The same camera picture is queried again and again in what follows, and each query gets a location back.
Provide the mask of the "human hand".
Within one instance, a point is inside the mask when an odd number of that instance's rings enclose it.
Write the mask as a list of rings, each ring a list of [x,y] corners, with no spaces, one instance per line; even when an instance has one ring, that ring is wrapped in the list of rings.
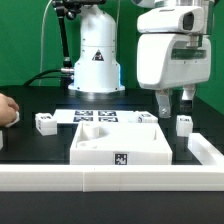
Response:
[[[0,93],[0,126],[12,122],[16,118],[19,105],[11,97]]]

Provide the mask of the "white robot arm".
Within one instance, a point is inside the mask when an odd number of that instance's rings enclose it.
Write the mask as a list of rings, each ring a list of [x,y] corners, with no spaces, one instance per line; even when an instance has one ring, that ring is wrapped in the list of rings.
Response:
[[[132,0],[148,11],[137,19],[137,81],[155,92],[159,116],[171,116],[171,90],[183,89],[180,110],[190,112],[196,85],[209,79],[214,7],[219,0]],[[113,19],[96,3],[81,8],[80,58],[74,65],[77,93],[93,98],[123,89],[116,62]]]

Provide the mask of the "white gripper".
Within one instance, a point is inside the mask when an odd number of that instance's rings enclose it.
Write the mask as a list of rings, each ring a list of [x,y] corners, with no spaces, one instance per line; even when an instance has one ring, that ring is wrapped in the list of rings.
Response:
[[[167,88],[185,85],[180,109],[190,112],[195,83],[205,82],[210,77],[210,40],[203,38],[198,48],[190,48],[189,42],[190,37],[181,34],[143,34],[139,38],[137,80],[142,88],[156,90],[160,118],[171,116],[172,90]]]

